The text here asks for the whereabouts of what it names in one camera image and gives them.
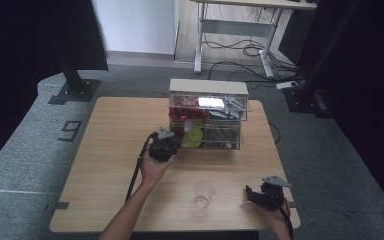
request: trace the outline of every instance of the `cable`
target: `cable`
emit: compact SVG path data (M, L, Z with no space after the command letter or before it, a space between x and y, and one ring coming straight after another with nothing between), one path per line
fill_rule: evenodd
M247 72L247 71L244 71L244 70L237 70L237 71L234 71L232 73L229 74L229 76L227 76L227 81L230 81L230 77L233 75L233 74L236 74L238 72L243 72L243 73L246 73L246 74L249 74L251 76L255 76L253 73L250 73L250 72ZM244 82L244 83L259 83L257 84L257 86L255 87L252 87L252 88L247 88L248 90L254 90L254 89L257 89L259 86L263 86L263 87L276 87L276 84L275 85L265 85L265 84L262 84L261 83L261 80L248 80L248 81L241 81L241 82Z
M235 63L235 62L230 62L230 61L221 61L221 62L216 62L214 63L209 72L208 72L208 80L211 79L211 72L213 71L213 68L219 64L226 64L226 65L234 65L234 66L239 66L241 68L245 68L246 70L248 70L250 73L252 73L252 75L256 76L256 77L259 77L262 79L262 82L271 82L271 83L282 83L282 82L287 82L287 81L291 81L291 80L294 80L293 77L296 77L295 75L294 76L291 76L291 77L288 77L288 78L284 78L284 79L270 79L270 78L267 78L257 72L255 72L254 70L250 69L249 67L245 66L245 65L242 65L242 64L239 64L239 63Z
M217 5L219 5L219 14L220 14L221 18L224 20L223 14L221 14L220 4L217 4Z
M251 44L248 44L244 47L244 50L243 50L244 55L250 56L250 57L260 56L261 55L260 50L264 49L263 45L252 40L252 37L249 39L249 41L251 42ZM257 51L257 53L256 54L250 54L250 53L248 53L247 49L255 49Z
M258 16L257 16L257 14L255 14L255 18L254 18L254 21L255 22L260 22L260 17L261 17L261 13L263 12L263 7L260 7L260 13L258 14Z
M236 43L233 43L233 44L230 44L230 45L223 45L223 44L220 44L220 43L217 43L217 42L207 41L206 34L204 33L203 35L204 35L204 41L203 41L202 43L206 43L207 46L208 46L209 48L243 49L244 47L234 47L234 46L239 45L239 44L241 44L241 43L243 43L243 42L250 41L250 40L248 40L248 39L244 39L244 40L241 40L241 41L239 41L239 42L236 42ZM251 40L251 44L252 44L253 42L256 43L256 44L259 44L258 42L255 42L254 40Z
M279 72L291 72L290 70L282 70L282 69L279 69L277 70L276 72L276 75L279 79L281 79L282 81L299 81L299 80L304 80L304 77L300 76L298 74L294 74L292 76L289 76L289 77L286 77L286 78L283 78L280 76Z
M277 128L276 125L274 125L274 124L271 123L271 122L268 122L268 123L269 123L270 126L274 127L274 129L276 129L276 131L277 131L277 136L278 136L278 137L277 137L277 139L274 141L274 143L277 144L277 143L280 141L280 138L281 138L279 128Z
M297 70L297 67L293 63L288 63L288 62L279 60L276 57L276 55L274 53L272 53L271 51L268 52L268 56L272 60L273 65L275 65L276 67L283 67L283 68L289 69L289 70L294 71L294 72Z
M257 7L253 7L252 8L252 11L251 11L251 13L248 15L248 17L245 19L245 22L248 22L248 19L249 19L249 17L251 17L251 15L254 13L254 9L256 9Z
M137 178L138 173L139 173L139 168L140 168L140 165L142 163L143 155L145 155L145 152L147 150L149 139L151 139L151 137L154 134L155 133L150 134L148 136L148 138L146 139L145 143L143 144L142 151L140 152L138 160L136 162L136 167L135 167L135 171L133 172L132 180L130 180L129 189L127 190L127 194L126 194L126 200L124 202L127 202L127 200L129 200L130 196L132 195L133 186L135 185L136 178Z
M277 201L274 199L274 197L271 194L268 194L268 196L270 197L272 202L276 205L277 209L280 211L280 213L282 214L283 218L285 219L285 224L288 227L288 231L289 231L289 237L291 237L291 239L294 239L294 229L292 228L290 212L288 211L288 213L286 213L285 210L283 210L282 206L280 206L277 203ZM288 200L286 198L284 198L284 199L286 201L287 208L289 209L289 205L287 203Z

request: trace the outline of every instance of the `gray floor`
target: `gray floor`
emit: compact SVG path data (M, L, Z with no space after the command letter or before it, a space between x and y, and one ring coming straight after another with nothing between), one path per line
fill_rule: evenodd
M112 55L108 62L109 72L80 72L101 80L90 103L47 104L64 83L61 74L39 84L38 98L0 152L0 239L95 239L96 233L52 233L49 223L96 99L167 97L171 78L208 74L208 65L195 75L192 64L152 54ZM218 70L226 71L214 72L212 79L226 80L236 69ZM251 79L238 73L232 80ZM263 103L280 130L276 146L301 219L296 239L384 239L384 194L336 123L289 112L282 93L272 87L250 90L250 98ZM66 121L82 121L73 142L58 141L67 137L61 131ZM260 238L273 236L262 231Z

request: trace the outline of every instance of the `power strip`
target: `power strip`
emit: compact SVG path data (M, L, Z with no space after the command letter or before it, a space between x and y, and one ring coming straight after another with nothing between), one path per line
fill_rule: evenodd
M284 88L291 88L291 87L296 87L296 86L298 86L298 83L296 83L295 81L285 82L285 83L278 83L278 84L276 84L276 89L277 90L282 90Z

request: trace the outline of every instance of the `yellow object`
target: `yellow object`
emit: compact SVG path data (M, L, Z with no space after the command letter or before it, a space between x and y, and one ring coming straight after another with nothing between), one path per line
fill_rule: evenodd
M188 147L199 147L202 143L204 133L199 128L192 128L191 131L183 137L183 142Z

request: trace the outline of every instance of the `clear glass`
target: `clear glass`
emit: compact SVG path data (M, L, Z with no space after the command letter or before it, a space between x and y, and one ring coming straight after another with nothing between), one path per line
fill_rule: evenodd
M195 183L193 197L199 207L207 207L214 200L215 196L216 190L210 182L200 181Z

